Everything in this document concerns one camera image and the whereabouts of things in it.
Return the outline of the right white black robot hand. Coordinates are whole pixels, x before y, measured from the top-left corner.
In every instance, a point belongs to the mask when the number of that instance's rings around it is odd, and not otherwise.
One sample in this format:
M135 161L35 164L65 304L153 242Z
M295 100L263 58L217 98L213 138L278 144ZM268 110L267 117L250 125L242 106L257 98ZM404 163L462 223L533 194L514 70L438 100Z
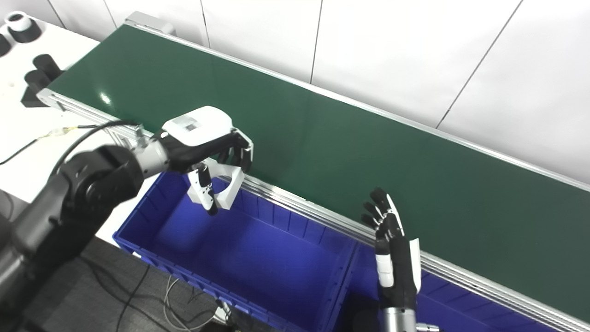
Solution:
M374 231L378 294L383 308L417 309L421 288L419 239L406 236L393 199L381 187L369 194L361 221Z

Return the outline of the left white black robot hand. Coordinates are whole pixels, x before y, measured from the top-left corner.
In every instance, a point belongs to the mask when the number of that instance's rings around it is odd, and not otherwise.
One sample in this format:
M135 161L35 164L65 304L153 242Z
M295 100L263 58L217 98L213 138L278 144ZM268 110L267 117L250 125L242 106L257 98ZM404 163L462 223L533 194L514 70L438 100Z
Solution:
M164 122L155 136L165 171L189 177L188 195L209 216L229 210L254 159L254 143L219 108L205 106Z

